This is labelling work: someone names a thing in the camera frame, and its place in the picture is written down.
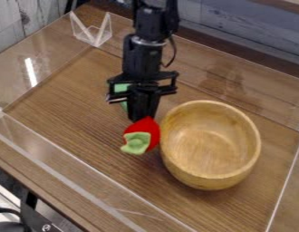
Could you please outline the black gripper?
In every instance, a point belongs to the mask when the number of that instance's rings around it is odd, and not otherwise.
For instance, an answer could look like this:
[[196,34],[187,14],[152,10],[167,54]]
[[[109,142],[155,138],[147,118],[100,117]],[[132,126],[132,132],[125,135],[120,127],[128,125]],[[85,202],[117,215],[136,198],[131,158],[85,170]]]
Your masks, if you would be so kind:
[[[132,122],[141,120],[144,117],[155,117],[159,109],[161,95],[176,93],[176,71],[163,72],[161,67],[168,67],[175,58],[168,64],[163,63],[163,48],[165,41],[145,41],[135,34],[129,34],[124,38],[124,58],[123,58],[123,73],[108,79],[109,93],[108,102],[121,102],[127,100],[128,118]],[[159,86],[160,92],[149,92],[145,94],[139,90],[129,90],[124,94],[115,92],[117,83],[129,83],[129,87],[135,84],[144,87],[147,84],[153,84],[161,80],[171,80],[169,85]]]

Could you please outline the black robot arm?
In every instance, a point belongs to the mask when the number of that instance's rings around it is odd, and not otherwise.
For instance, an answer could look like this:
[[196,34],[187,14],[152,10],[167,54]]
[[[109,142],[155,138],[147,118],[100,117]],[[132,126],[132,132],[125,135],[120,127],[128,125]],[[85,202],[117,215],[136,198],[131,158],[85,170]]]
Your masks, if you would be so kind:
[[108,79],[107,102],[127,102],[132,122],[155,117],[164,95],[176,93],[177,71],[163,71],[176,57],[173,33],[179,28],[177,0],[165,8],[133,1],[133,27],[124,38],[123,73]]

